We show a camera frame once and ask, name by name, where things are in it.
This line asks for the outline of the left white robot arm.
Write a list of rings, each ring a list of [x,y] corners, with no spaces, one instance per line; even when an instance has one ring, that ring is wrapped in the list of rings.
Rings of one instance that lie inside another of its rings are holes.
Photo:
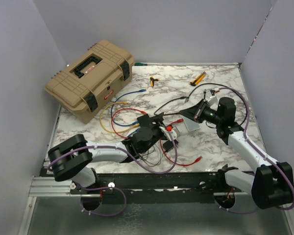
[[[165,139],[161,130],[163,116],[150,117],[148,114],[137,118],[139,130],[132,136],[115,144],[88,142],[83,134],[76,134],[48,151],[48,170],[57,182],[72,180],[81,185],[87,193],[98,189],[98,177],[89,163],[116,162],[130,163],[153,147],[160,139]]]

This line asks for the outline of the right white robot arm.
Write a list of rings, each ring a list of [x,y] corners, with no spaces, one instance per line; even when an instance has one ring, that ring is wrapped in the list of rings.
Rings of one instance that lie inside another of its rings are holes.
[[[197,105],[179,111],[179,114],[197,123],[208,121],[214,124],[218,137],[236,150],[254,172],[254,175],[249,175],[235,167],[219,170],[220,176],[215,179],[218,190],[238,188],[251,195],[260,209],[284,204],[289,204],[290,209],[294,207],[291,165],[274,159],[247,136],[246,130],[235,121],[236,105],[233,99],[222,97],[216,110],[202,99]]]

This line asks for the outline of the white grey device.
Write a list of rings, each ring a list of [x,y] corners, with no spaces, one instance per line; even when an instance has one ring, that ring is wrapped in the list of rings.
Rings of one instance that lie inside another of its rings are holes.
[[[199,123],[197,123],[187,117],[183,117],[183,121],[184,121],[184,124],[189,132],[200,129]]]

